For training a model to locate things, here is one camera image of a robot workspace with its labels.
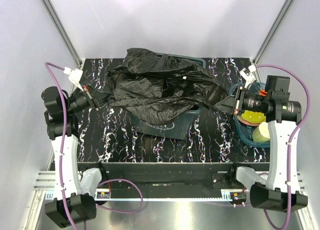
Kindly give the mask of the dark green trash bin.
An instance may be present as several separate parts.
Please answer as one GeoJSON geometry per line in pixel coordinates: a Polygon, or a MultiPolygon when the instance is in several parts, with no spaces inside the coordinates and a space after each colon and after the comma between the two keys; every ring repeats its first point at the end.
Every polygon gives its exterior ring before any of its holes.
{"type": "Polygon", "coordinates": [[[132,113],[130,113],[129,116],[138,133],[156,137],[184,140],[187,137],[190,127],[195,119],[199,116],[201,111],[201,107],[194,105],[190,110],[184,112],[175,120],[165,125],[152,125],[146,123],[138,119],[132,113]]]}

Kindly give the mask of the black trash bag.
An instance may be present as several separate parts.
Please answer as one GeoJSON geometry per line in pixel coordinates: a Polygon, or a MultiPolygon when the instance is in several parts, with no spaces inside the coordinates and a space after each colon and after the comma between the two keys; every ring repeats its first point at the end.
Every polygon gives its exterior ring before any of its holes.
{"type": "Polygon", "coordinates": [[[227,91],[199,64],[145,48],[129,48],[123,63],[106,74],[108,104],[151,125],[165,125],[194,106],[214,110],[227,91]]]}

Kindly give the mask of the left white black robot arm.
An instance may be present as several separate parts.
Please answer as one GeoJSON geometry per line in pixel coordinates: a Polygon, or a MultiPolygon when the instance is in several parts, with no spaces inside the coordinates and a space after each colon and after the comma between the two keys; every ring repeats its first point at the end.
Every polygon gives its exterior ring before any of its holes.
{"type": "Polygon", "coordinates": [[[84,92],[76,89],[68,95],[66,91],[51,86],[42,92],[41,98],[46,107],[44,118],[55,167],[53,201],[45,205],[45,214],[64,229],[96,217],[96,190],[108,183],[108,176],[100,162],[78,169],[79,125],[76,114],[90,105],[84,92]]]}

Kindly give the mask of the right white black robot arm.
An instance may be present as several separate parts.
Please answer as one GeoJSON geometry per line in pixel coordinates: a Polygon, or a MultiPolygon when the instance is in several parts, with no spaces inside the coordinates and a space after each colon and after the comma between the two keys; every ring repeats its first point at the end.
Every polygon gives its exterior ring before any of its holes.
{"type": "Polygon", "coordinates": [[[289,99],[290,78],[269,75],[266,96],[249,92],[237,86],[215,105],[220,112],[240,115],[245,110],[262,113],[266,117],[270,135],[270,162],[267,179],[242,163],[234,163],[227,175],[228,185],[249,190],[254,208],[277,212],[292,212],[308,205],[308,197],[300,193],[297,176],[297,140],[302,122],[302,107],[289,99]]]}

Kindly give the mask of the pink plastic plate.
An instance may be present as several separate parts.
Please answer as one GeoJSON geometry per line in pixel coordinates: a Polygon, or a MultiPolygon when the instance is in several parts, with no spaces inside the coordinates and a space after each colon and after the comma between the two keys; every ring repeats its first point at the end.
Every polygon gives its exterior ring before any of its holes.
{"type": "Polygon", "coordinates": [[[261,124],[260,122],[258,122],[258,123],[252,123],[252,122],[250,122],[250,121],[247,121],[247,120],[243,119],[241,116],[237,116],[237,120],[238,120],[240,123],[242,123],[242,124],[244,124],[244,125],[247,125],[247,126],[251,126],[251,127],[257,127],[257,126],[259,126],[259,125],[261,124]]]}

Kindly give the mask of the yellow plastic plate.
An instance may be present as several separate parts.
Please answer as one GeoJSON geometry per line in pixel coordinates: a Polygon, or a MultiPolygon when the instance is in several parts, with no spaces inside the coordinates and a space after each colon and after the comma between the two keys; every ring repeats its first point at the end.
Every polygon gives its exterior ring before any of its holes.
{"type": "Polygon", "coordinates": [[[261,112],[245,110],[241,117],[251,123],[263,123],[266,121],[266,116],[261,112]]]}

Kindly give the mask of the blue transparent plastic tray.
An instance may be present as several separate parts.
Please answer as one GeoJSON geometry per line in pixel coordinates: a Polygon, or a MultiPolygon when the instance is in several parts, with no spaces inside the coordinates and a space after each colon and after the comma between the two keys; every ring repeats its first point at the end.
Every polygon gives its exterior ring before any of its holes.
{"type": "MultiPolygon", "coordinates": [[[[256,94],[258,93],[259,90],[264,90],[265,85],[266,85],[265,83],[255,82],[250,86],[249,91],[256,94]]],[[[257,128],[257,126],[248,125],[246,123],[239,121],[239,118],[237,115],[233,116],[233,121],[237,130],[237,133],[239,135],[239,138],[243,143],[256,148],[270,148],[270,141],[266,141],[266,142],[253,141],[252,133],[257,128]]]]}

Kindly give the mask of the orange plastic cup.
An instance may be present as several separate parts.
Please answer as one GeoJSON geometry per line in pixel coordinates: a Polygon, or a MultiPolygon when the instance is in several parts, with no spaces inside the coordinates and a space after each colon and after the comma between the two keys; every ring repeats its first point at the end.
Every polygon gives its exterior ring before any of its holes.
{"type": "Polygon", "coordinates": [[[261,96],[265,97],[267,95],[267,92],[265,90],[259,90],[258,92],[261,96]]]}

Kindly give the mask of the black marble pattern mat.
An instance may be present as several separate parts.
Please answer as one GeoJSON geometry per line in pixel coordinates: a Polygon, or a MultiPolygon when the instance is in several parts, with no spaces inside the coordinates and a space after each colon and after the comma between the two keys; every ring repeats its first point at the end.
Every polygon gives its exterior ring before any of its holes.
{"type": "Polygon", "coordinates": [[[231,115],[202,109],[185,139],[137,132],[122,108],[86,109],[78,115],[79,162],[268,162],[267,148],[245,144],[231,115]]]}

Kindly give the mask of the light green mug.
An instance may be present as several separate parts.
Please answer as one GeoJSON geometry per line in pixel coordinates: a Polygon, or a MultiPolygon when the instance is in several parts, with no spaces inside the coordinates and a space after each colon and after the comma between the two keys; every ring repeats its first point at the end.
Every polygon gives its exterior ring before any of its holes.
{"type": "Polygon", "coordinates": [[[262,122],[252,132],[252,140],[257,143],[265,143],[270,141],[270,133],[267,122],[262,122]]]}

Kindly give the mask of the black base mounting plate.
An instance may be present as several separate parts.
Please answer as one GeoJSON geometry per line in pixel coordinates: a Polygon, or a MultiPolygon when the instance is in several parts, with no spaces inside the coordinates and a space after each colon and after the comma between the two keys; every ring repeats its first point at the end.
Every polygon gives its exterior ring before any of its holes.
{"type": "Polygon", "coordinates": [[[130,187],[129,180],[140,189],[143,187],[186,187],[243,189],[236,180],[236,167],[252,167],[242,163],[124,163],[84,162],[77,164],[83,173],[91,168],[102,171],[103,180],[115,179],[111,191],[130,187]]]}

